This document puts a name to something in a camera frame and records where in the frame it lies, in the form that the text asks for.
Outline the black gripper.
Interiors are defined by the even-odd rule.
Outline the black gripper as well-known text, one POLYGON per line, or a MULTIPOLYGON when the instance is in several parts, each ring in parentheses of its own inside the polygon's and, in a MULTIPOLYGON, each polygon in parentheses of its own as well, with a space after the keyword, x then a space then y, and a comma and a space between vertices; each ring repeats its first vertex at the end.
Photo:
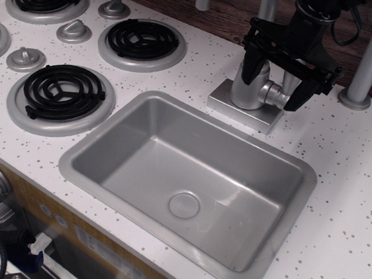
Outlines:
POLYGON ((269 60, 302 80, 285 104, 285 111, 298 110, 314 94, 329 94, 344 71, 325 51, 323 37, 339 17, 339 13, 325 15, 298 7, 287 25, 251 19, 244 38, 244 83, 251 84, 269 60))

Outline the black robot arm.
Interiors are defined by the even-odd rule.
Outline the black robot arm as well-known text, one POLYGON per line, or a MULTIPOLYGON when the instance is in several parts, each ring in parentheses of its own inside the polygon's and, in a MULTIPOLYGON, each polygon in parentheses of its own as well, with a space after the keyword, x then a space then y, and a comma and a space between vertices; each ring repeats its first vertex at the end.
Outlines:
POLYGON ((243 83, 251 84, 263 66, 272 62, 301 81, 282 105, 283 110, 296 111, 313 95, 329 94, 344 69, 327 53, 324 34, 335 30, 342 11, 351 13, 360 30, 357 6, 365 3, 366 0, 296 0, 295 14, 287 25, 254 17, 243 41, 243 83))

